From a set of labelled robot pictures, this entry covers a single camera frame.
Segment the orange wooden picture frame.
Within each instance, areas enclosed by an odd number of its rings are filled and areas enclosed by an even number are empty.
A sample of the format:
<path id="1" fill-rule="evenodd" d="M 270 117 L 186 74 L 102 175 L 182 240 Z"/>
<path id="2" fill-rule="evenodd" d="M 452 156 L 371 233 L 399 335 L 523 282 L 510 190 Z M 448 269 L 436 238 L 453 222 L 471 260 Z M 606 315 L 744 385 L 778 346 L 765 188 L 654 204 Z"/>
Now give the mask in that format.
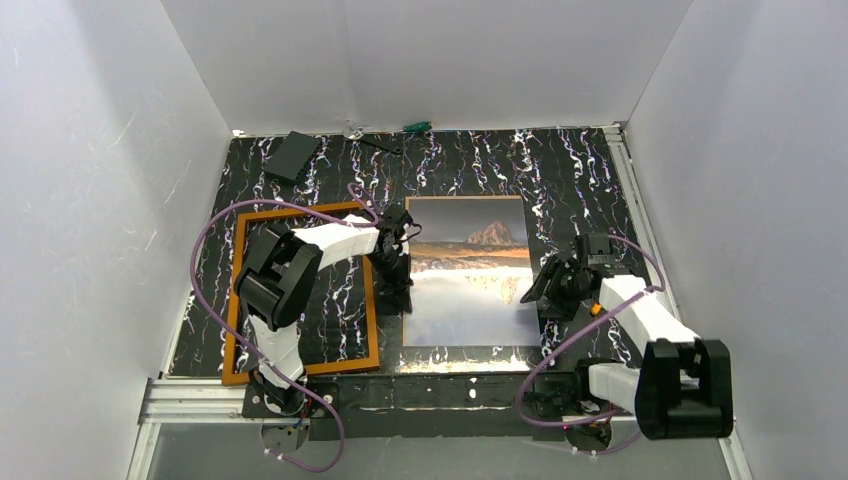
<path id="1" fill-rule="evenodd" d="M 305 216 L 305 213 L 293 208 L 239 214 L 236 219 L 233 238 L 234 253 L 232 261 L 232 280 L 235 280 L 243 264 L 244 252 L 247 245 L 247 228 L 249 223 L 281 220 L 300 216 Z M 367 334 L 368 355 L 364 358 L 305 365 L 305 373 L 309 376 L 375 371 L 380 367 L 375 278 L 371 262 L 367 258 L 363 258 L 362 264 L 364 278 L 365 330 Z M 237 386 L 248 383 L 248 374 L 238 373 L 236 371 L 236 347 L 237 339 L 230 333 L 225 332 L 223 368 L 221 373 L 221 383 L 224 386 Z"/>

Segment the mountain landscape photo print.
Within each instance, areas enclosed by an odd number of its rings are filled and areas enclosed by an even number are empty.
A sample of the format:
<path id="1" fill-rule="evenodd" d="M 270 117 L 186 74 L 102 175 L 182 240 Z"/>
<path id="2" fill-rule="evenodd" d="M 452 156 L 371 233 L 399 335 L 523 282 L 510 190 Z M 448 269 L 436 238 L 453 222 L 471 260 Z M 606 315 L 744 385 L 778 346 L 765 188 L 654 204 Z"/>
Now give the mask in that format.
<path id="1" fill-rule="evenodd" d="M 533 346 L 541 333 L 523 201 L 518 196 L 409 197 L 423 230 L 409 242 L 408 347 Z"/>

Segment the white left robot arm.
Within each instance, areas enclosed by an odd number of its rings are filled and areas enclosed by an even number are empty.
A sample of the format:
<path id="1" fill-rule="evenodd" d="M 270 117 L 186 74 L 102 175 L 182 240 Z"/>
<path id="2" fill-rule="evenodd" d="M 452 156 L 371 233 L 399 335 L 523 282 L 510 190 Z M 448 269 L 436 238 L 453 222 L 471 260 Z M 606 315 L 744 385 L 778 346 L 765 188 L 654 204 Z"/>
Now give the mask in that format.
<path id="1" fill-rule="evenodd" d="M 304 405 L 297 324 L 321 270 L 365 257 L 378 274 L 379 298 L 393 312 L 411 312 L 408 241 L 415 225 L 403 206 L 392 204 L 381 214 L 364 210 L 316 227 L 261 231 L 234 282 L 262 356 L 249 373 L 260 401 L 284 416 Z"/>

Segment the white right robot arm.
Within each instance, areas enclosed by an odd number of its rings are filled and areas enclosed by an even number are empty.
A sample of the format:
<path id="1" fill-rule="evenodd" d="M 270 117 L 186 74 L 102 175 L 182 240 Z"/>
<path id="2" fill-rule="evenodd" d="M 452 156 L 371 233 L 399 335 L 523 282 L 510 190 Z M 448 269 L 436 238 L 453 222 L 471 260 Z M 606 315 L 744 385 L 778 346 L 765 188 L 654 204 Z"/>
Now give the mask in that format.
<path id="1" fill-rule="evenodd" d="M 638 347 L 641 364 L 630 368 L 607 359 L 587 359 L 576 369 L 578 392 L 634 415 L 650 440 L 727 438 L 734 428 L 731 355 L 724 342 L 705 339 L 683 325 L 657 298 L 665 279 L 650 284 L 615 259 L 614 243 L 636 252 L 636 243 L 612 234 L 580 234 L 571 255 L 548 258 L 522 302 L 543 300 L 562 318 L 589 302 L 592 321 L 564 340 L 523 380 L 513 407 L 521 420 L 543 428 L 568 429 L 603 417 L 546 421 L 525 414 L 529 389 L 556 357 L 577 340 L 614 320 Z"/>

